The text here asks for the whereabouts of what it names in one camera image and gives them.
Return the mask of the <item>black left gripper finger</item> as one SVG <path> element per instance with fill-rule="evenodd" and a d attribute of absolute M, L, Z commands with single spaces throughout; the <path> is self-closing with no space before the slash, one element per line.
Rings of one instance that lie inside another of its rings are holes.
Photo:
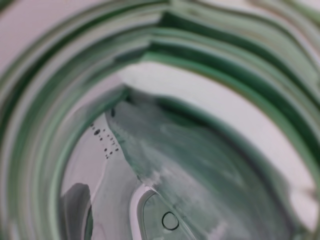
<path fill-rule="evenodd" d="M 93 214 L 90 188 L 75 183 L 61 197 L 61 237 L 63 240 L 90 240 Z"/>

